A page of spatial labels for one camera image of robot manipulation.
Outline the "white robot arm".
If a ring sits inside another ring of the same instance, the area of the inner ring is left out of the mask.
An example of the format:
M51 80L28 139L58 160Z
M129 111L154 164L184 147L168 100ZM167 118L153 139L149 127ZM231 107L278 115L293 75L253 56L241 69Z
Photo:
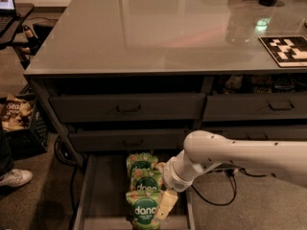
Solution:
M163 168L163 183L167 189L182 193L198 176L222 164L307 186L306 141L231 140L205 130L193 131L185 137L183 150Z

